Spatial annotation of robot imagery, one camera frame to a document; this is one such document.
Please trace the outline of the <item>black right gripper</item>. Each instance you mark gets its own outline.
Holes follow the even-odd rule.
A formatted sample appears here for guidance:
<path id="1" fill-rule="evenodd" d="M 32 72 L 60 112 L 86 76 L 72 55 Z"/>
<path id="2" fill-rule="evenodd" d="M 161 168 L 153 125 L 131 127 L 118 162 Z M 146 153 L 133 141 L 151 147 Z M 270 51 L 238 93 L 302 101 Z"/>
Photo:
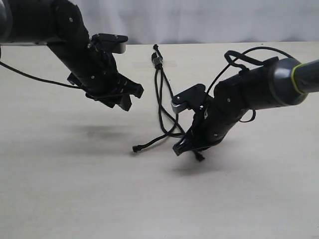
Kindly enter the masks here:
<path id="1" fill-rule="evenodd" d="M 185 152 L 201 152 L 220 144 L 229 130 L 240 121 L 247 110 L 209 102 L 203 110 L 196 113 L 185 139 L 173 147 L 176 156 Z"/>

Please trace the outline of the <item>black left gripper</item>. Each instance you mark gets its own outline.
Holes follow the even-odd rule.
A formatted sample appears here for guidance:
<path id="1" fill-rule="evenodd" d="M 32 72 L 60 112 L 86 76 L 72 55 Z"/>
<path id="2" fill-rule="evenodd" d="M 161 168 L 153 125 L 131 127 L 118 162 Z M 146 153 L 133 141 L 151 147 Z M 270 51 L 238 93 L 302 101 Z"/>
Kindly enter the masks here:
<path id="1" fill-rule="evenodd" d="M 84 90 L 89 99 L 128 112 L 132 106 L 129 95 L 140 99 L 144 93 L 141 84 L 119 73 L 114 53 L 97 49 L 91 37 L 50 42 L 48 48 L 70 70 L 68 81 Z"/>

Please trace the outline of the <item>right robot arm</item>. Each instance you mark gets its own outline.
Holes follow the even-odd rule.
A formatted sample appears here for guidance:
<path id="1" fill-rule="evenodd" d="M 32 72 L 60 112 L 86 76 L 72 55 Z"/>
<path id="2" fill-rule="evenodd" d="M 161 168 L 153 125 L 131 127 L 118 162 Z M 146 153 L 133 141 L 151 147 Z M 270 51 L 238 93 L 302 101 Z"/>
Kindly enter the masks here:
<path id="1" fill-rule="evenodd" d="M 207 94 L 203 84 L 196 84 L 171 101 L 177 114 L 194 111 L 191 127 L 173 150 L 176 155 L 207 150 L 218 145 L 249 110 L 296 106 L 318 90 L 317 60 L 302 64 L 293 58 L 277 57 L 220 81 L 213 96 Z"/>

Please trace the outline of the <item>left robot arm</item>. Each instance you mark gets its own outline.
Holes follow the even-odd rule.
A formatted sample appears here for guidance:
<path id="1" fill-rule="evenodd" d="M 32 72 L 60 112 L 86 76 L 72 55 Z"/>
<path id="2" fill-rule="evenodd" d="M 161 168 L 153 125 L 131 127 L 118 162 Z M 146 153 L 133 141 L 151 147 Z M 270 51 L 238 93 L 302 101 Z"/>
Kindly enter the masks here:
<path id="1" fill-rule="evenodd" d="M 126 50 L 128 37 L 90 35 L 78 5 L 68 0 L 3 0 L 0 3 L 1 45 L 45 45 L 70 70 L 68 87 L 110 108 L 128 111 L 131 96 L 144 89 L 122 75 L 115 54 Z"/>

